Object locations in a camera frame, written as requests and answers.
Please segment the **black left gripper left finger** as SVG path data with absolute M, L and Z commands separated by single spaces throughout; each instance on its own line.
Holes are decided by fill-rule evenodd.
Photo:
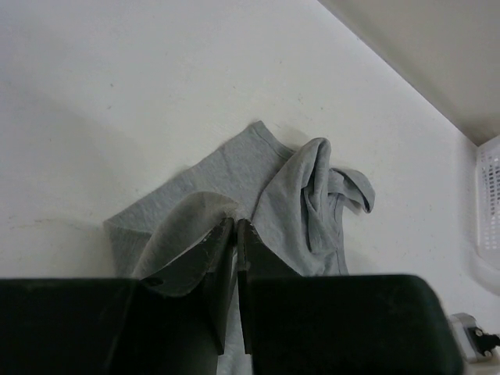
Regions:
M 4 279 L 4 374 L 214 374 L 232 293 L 234 221 L 143 280 Z

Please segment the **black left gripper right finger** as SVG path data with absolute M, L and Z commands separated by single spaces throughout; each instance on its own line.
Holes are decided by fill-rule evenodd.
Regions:
M 438 296 L 410 274 L 304 277 L 237 225 L 245 351 L 256 374 L 461 374 Z

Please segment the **grey tank top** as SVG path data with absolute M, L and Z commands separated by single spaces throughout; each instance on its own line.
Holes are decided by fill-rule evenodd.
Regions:
M 250 374 L 248 278 L 346 275 L 342 212 L 375 193 L 330 166 L 330 142 L 298 150 L 254 123 L 105 222 L 134 296 L 112 371 Z

